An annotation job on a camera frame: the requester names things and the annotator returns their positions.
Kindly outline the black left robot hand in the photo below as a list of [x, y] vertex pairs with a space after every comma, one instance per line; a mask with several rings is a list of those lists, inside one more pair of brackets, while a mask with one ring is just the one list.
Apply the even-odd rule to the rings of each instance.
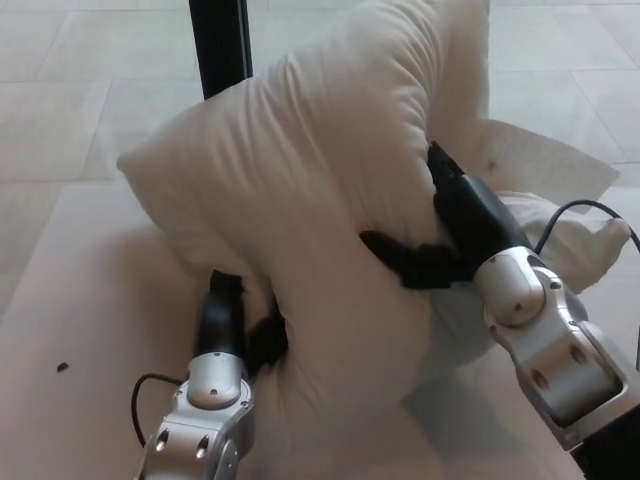
[[283, 359], [289, 350], [286, 322], [275, 299], [266, 317], [245, 328], [242, 279], [215, 270], [209, 281], [195, 331], [194, 358], [226, 353], [239, 358], [247, 377], [253, 379], [264, 367]]

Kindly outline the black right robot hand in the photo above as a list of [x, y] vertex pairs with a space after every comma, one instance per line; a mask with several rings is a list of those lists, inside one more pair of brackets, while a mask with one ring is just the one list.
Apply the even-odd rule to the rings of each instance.
[[375, 230], [360, 240], [413, 290], [447, 289], [470, 282], [492, 256], [514, 247], [531, 248], [524, 229], [506, 205], [480, 178], [466, 174], [436, 142], [428, 149], [427, 166], [436, 188], [435, 212], [445, 227], [451, 247], [422, 244], [410, 248]]

